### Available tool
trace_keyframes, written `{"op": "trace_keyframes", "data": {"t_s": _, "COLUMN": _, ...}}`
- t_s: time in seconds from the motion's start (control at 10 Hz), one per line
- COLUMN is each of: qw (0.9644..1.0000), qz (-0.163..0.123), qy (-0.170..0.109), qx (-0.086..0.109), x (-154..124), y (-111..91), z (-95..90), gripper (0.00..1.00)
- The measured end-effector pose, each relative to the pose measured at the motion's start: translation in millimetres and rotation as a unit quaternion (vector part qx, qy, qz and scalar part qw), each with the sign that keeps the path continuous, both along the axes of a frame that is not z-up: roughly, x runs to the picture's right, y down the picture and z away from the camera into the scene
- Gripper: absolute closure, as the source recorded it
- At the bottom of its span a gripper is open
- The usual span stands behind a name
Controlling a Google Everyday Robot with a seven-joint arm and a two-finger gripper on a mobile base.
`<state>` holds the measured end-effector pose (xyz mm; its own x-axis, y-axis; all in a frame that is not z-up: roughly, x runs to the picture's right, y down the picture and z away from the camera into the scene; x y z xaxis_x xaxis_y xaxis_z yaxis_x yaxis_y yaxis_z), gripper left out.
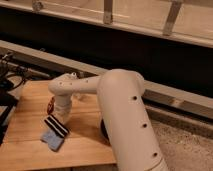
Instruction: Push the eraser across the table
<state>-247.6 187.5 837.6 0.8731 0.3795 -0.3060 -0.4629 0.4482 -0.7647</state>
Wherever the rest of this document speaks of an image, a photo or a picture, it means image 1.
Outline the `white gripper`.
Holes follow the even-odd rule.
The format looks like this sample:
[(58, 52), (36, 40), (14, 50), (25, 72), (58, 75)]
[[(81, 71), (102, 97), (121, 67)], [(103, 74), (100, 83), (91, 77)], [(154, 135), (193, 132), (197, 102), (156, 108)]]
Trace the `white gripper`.
[(59, 137), (66, 137), (69, 130), (63, 125), (70, 117), (72, 101), (69, 96), (53, 96), (47, 105), (47, 114), (49, 115), (44, 122)]

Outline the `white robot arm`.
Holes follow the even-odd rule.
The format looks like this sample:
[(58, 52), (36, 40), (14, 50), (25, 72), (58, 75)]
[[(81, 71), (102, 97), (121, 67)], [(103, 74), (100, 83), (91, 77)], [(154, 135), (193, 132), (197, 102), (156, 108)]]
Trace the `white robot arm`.
[(77, 79), (63, 74), (49, 83), (54, 109), (45, 119), (49, 128), (64, 137), (65, 123), (75, 93), (95, 93), (119, 171), (169, 171), (146, 112), (141, 74), (113, 69), (100, 76)]

